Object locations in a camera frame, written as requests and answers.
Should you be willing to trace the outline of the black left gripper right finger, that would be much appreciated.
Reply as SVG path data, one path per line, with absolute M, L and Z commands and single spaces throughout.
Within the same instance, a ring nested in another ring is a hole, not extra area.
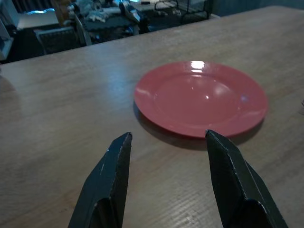
M 212 187 L 225 228 L 286 228 L 267 186 L 238 147 L 225 136 L 206 131 Z

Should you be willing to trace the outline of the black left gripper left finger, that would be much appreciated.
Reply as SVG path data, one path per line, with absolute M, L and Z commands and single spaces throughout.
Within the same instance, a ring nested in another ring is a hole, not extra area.
M 128 189 L 133 136 L 114 139 L 85 180 L 68 226 L 120 228 Z

